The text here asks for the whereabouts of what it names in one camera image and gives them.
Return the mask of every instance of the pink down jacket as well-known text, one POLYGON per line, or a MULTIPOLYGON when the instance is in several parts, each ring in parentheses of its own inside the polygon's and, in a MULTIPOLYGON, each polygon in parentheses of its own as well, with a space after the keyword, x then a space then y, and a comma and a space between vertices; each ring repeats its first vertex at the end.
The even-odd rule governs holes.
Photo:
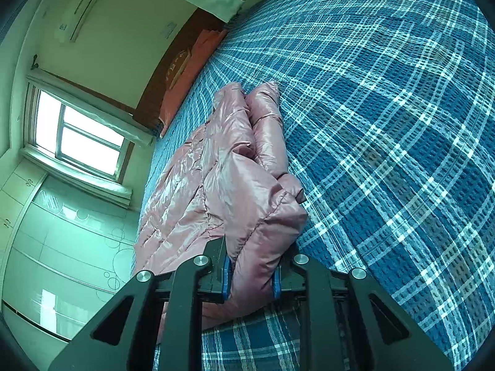
POLYGON ((271 276, 306 223, 278 99, 274 82, 247 96, 239 83, 219 90, 213 114, 172 156, 140 223, 135 273, 173 271, 225 236, 234 266, 230 297, 203 304, 203 329, 273 300, 271 276))

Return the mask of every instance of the air conditioner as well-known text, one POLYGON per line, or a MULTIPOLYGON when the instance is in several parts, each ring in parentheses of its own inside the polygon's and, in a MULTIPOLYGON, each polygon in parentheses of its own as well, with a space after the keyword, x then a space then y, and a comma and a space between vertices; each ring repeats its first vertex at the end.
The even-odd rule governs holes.
POLYGON ((74 42, 96 0, 72 0, 55 30, 55 37, 61 41, 74 42))

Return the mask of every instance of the orange pillow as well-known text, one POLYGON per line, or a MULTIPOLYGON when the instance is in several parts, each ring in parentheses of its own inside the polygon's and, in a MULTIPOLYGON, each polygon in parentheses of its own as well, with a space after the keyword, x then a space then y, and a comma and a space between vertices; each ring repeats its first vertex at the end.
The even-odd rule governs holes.
POLYGON ((203 30, 191 49, 191 59, 187 63, 182 76, 178 76, 177 84, 173 89, 167 89, 163 96, 160 108, 160 120, 163 123, 161 137, 165 135, 182 102, 189 93, 197 75, 201 72, 210 56, 227 34, 222 32, 203 30))
POLYGON ((172 61, 165 75, 165 87, 167 90, 172 89, 186 68, 187 62, 191 58, 189 50, 183 50, 172 61))

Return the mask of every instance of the plaid fabric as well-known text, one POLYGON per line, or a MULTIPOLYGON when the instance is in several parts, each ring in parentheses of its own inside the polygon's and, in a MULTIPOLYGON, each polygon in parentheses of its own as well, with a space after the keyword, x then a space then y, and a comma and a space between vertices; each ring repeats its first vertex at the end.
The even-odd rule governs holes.
MULTIPOLYGON (((266 0, 158 141, 161 170, 216 90, 275 79, 300 249, 366 268, 461 369, 495 323, 494 35, 473 0, 266 0)), ((299 322, 269 307, 203 336, 207 370, 296 370, 299 322)))

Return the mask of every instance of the window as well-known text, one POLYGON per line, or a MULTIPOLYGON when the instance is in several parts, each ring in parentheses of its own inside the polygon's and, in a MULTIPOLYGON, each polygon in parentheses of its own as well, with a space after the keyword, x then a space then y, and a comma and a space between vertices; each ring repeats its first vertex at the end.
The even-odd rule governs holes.
POLYGON ((31 144, 88 173, 121 182, 129 142, 43 90, 32 89, 31 144))

